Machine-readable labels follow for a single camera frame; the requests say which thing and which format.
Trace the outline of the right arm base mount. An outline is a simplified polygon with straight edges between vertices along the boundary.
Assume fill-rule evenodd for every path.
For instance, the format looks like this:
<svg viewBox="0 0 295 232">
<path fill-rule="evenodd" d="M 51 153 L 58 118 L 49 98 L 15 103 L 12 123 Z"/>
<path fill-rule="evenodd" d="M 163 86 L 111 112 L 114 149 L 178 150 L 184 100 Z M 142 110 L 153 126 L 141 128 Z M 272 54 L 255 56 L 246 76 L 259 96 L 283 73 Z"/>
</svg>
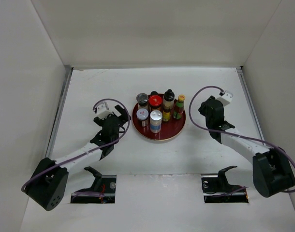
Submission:
<svg viewBox="0 0 295 232">
<path fill-rule="evenodd" d="M 201 174 L 204 203 L 249 203 L 247 187 L 232 185 L 226 172 L 237 166 L 228 166 L 215 174 Z"/>
</svg>

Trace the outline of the small yellow-labelled bottle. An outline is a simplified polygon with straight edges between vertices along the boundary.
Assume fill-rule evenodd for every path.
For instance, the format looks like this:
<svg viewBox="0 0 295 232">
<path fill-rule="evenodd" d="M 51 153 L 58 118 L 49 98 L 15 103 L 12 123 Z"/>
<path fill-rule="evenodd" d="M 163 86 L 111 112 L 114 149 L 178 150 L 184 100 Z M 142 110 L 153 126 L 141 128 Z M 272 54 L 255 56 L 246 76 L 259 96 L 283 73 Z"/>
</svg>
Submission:
<svg viewBox="0 0 295 232">
<path fill-rule="evenodd" d="M 170 120 L 171 110 L 170 108 L 164 108 L 162 111 L 162 120 L 168 122 Z"/>
</svg>

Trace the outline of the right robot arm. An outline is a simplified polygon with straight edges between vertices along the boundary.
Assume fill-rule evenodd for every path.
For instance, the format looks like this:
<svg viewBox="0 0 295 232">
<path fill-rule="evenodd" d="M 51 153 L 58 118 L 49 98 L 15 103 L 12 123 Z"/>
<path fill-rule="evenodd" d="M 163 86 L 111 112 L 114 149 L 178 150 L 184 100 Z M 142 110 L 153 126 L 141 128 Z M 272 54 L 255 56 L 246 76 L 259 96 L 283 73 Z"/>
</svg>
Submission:
<svg viewBox="0 0 295 232">
<path fill-rule="evenodd" d="M 235 126 L 224 119 L 220 98 L 210 96 L 198 111 L 205 117 L 206 127 L 213 139 L 252 164 L 253 185 L 260 195 L 268 198 L 295 186 L 294 173 L 285 155 L 262 142 L 243 139 Z"/>
</svg>

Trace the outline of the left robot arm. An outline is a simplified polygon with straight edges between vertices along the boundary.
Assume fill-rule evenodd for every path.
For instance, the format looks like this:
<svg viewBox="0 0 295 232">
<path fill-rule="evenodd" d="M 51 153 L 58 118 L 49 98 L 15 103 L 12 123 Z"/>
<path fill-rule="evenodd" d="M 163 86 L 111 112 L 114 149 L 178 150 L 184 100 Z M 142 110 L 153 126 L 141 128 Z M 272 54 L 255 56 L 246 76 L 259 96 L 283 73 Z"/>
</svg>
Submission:
<svg viewBox="0 0 295 232">
<path fill-rule="evenodd" d="M 93 108 L 94 122 L 100 131 L 82 148 L 62 158 L 42 159 L 22 192 L 44 210 L 51 211 L 61 202 L 69 176 L 81 170 L 92 171 L 91 164 L 107 157 L 129 128 L 131 116 L 124 105 L 116 105 L 116 115 L 106 102 Z"/>
</svg>

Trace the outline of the jar with white lid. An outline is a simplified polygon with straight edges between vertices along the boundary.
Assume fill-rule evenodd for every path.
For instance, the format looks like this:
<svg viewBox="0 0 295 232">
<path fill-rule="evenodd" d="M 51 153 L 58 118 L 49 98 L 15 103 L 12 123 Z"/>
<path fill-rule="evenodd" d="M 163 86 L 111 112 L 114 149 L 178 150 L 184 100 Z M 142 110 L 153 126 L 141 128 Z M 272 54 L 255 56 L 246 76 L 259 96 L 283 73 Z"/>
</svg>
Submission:
<svg viewBox="0 0 295 232">
<path fill-rule="evenodd" d="M 136 112 L 137 120 L 142 127 L 148 125 L 149 112 L 147 109 L 141 108 Z"/>
</svg>

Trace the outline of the red sauce bottle yellow cap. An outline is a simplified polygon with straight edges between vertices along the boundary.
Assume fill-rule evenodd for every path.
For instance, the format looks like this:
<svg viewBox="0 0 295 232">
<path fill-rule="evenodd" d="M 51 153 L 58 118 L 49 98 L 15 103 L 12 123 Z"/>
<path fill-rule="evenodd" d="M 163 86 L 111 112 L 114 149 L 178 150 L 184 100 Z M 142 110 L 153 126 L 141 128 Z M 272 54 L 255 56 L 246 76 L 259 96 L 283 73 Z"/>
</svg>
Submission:
<svg viewBox="0 0 295 232">
<path fill-rule="evenodd" d="M 184 112 L 185 95 L 180 94 L 174 107 L 173 118 L 181 119 Z"/>
</svg>

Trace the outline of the glass grinder with black top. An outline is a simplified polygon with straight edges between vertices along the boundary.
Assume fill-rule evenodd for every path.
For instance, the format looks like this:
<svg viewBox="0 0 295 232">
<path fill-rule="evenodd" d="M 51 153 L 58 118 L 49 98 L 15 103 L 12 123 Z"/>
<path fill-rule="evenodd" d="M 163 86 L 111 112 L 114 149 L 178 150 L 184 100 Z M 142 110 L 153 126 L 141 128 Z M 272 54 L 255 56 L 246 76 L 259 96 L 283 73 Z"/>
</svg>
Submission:
<svg viewBox="0 0 295 232">
<path fill-rule="evenodd" d="M 139 93 L 136 96 L 138 109 L 148 109 L 148 95 L 146 93 Z"/>
</svg>

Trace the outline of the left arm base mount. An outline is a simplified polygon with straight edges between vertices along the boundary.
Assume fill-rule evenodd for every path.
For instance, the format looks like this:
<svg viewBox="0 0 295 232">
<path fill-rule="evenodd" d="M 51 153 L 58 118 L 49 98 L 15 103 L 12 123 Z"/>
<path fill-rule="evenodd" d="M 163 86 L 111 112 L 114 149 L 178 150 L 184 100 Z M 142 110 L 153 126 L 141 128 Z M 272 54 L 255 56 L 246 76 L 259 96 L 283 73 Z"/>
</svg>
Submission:
<svg viewBox="0 0 295 232">
<path fill-rule="evenodd" d="M 72 204 L 107 204 L 115 203 L 117 176 L 102 175 L 94 168 L 88 166 L 84 168 L 90 172 L 94 181 L 89 188 L 83 188 L 71 194 L 70 203 Z"/>
</svg>

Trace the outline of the blue-labelled silver-capped shaker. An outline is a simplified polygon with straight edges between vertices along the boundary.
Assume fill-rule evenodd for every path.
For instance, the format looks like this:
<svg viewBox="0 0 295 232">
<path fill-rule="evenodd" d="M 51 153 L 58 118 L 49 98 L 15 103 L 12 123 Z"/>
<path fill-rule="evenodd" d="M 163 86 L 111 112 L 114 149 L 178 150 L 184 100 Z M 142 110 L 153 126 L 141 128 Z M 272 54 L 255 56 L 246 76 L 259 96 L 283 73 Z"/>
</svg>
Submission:
<svg viewBox="0 0 295 232">
<path fill-rule="evenodd" d="M 150 131 L 152 133 L 159 133 L 162 124 L 162 112 L 159 110 L 153 110 L 150 113 Z"/>
</svg>

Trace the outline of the red-capped sauce jar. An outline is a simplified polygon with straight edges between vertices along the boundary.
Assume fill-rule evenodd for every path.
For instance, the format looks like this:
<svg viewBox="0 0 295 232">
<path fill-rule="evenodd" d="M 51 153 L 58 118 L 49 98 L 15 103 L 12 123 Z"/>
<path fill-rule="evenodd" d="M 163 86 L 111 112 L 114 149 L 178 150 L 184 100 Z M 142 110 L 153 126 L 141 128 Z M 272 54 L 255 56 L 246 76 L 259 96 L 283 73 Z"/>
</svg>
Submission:
<svg viewBox="0 0 295 232">
<path fill-rule="evenodd" d="M 155 110 L 160 111 L 162 107 L 162 98 L 159 95 L 150 95 L 148 104 L 150 112 Z"/>
</svg>

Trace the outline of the white bottle with black cap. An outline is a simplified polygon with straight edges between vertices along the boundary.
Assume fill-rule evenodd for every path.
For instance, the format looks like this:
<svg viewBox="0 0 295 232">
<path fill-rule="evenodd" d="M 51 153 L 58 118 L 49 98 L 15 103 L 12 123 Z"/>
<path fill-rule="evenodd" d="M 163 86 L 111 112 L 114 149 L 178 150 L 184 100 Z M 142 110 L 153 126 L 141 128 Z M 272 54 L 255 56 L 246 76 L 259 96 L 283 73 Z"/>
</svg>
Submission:
<svg viewBox="0 0 295 232">
<path fill-rule="evenodd" d="M 174 103 L 175 103 L 175 94 L 172 91 L 172 89 L 168 89 L 164 93 L 162 103 L 163 103 L 163 105 L 165 105 L 166 103 L 169 103 L 170 104 L 170 109 L 173 109 Z"/>
</svg>

